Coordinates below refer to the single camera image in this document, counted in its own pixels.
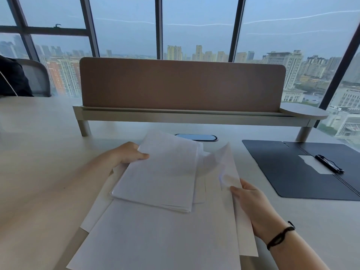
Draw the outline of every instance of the brown divider panel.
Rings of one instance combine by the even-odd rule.
[[[278,112],[282,65],[82,58],[87,107]]]

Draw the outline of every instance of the desk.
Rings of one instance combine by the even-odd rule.
[[[93,135],[81,137],[72,104],[74,100],[61,97],[0,98],[0,223],[11,217],[12,209],[94,156],[125,141],[140,142],[151,128],[171,134],[213,134],[219,141],[205,142],[204,150],[213,152],[230,141],[239,175],[265,192],[331,269],[359,268],[360,203],[279,197],[242,143],[294,141],[299,128],[90,121]],[[338,143],[318,130],[308,141]],[[266,246],[260,241],[257,245],[259,258],[241,257],[242,269],[276,269]]]

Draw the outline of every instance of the right hand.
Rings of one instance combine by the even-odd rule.
[[[249,216],[255,236],[268,244],[289,224],[286,223],[270,204],[266,195],[257,187],[240,179],[242,189],[234,186],[230,191],[239,199],[241,208]]]

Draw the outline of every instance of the black jacket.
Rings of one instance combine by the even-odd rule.
[[[24,74],[22,66],[13,58],[5,58],[0,55],[0,71],[11,84],[18,96],[33,96],[29,80]],[[0,74],[0,95],[15,96],[7,81]]]

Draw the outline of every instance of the window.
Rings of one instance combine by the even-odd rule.
[[[0,0],[0,26],[15,26],[7,0]]]
[[[318,106],[359,24],[358,8],[360,0],[246,0],[235,62],[283,64],[291,76],[284,89]]]
[[[156,59],[155,0],[90,0],[100,56]]]
[[[85,28],[80,0],[19,0],[31,27]]]
[[[342,102],[348,94],[349,101]],[[352,59],[339,87],[334,94],[327,110],[330,115],[322,120],[318,129],[335,136],[345,144],[360,149],[360,106],[353,104],[355,98],[360,96],[360,52]]]
[[[28,59],[19,34],[0,33],[0,55],[12,59]]]
[[[228,62],[238,0],[162,0],[163,58]]]
[[[88,37],[32,35],[40,62],[49,73],[52,92],[81,96],[79,61],[92,56]]]

